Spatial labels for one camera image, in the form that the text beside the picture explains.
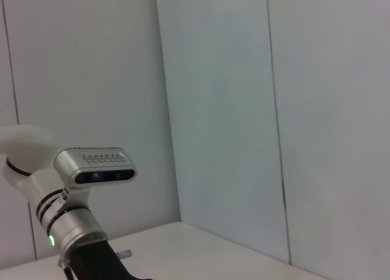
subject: white backdrop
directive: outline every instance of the white backdrop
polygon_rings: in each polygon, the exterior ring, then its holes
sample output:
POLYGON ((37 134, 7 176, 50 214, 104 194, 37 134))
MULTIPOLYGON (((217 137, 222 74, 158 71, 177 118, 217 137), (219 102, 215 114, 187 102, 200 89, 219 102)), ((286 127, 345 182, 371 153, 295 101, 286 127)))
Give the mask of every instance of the white backdrop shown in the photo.
MULTIPOLYGON (((123 147, 138 177, 91 191, 111 238, 180 220, 155 0, 4 0, 20 123, 123 147)), ((33 214, 38 258, 54 254, 33 214)))
POLYGON ((389 0, 270 0, 292 264, 390 279, 389 0))
MULTIPOLYGON (((0 16, 0 126, 17 124, 7 34, 0 16)), ((0 269, 34 260, 29 210, 26 200, 2 175, 0 157, 0 269)))
POLYGON ((288 261, 266 0, 157 0, 182 220, 288 261))

